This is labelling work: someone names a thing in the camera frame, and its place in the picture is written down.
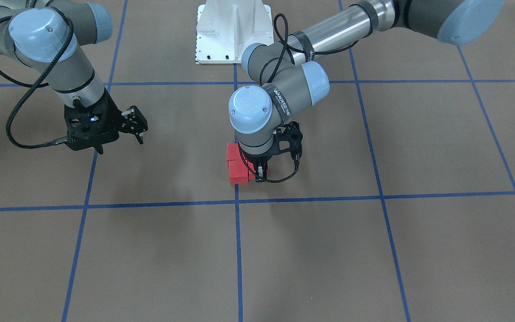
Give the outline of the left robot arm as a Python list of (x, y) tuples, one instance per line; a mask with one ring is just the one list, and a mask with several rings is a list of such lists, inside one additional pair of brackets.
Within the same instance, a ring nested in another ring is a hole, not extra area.
[(237, 144), (228, 146), (230, 178), (235, 183), (273, 182), (268, 161), (288, 153), (296, 174), (303, 135), (295, 117), (329, 94), (325, 61), (349, 51), (360, 40), (403, 27), (451, 45), (476, 41), (499, 16), (503, 0), (356, 0), (316, 24), (289, 31), (283, 14), (273, 25), (275, 43), (244, 49), (243, 70), (253, 81), (233, 92), (228, 115)]

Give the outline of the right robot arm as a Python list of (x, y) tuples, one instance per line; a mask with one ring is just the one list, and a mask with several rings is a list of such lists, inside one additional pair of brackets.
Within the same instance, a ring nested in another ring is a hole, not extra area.
[[(104, 6), (72, 0), (0, 0), (0, 55), (33, 68), (40, 76), (32, 84), (18, 81), (0, 69), (8, 81), (27, 88), (10, 113), (5, 132), (23, 149), (65, 144), (74, 151), (116, 141), (121, 133), (143, 144), (148, 123), (137, 106), (117, 108), (82, 46), (108, 40), (113, 22)], [(21, 144), (12, 123), (36, 89), (48, 86), (64, 104), (66, 135), (41, 144)]]

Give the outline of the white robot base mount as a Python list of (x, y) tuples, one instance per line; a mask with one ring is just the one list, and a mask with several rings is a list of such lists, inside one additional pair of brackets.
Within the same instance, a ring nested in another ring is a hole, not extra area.
[(239, 64), (249, 45), (274, 42), (272, 10), (261, 0), (207, 0), (197, 13), (198, 64)]

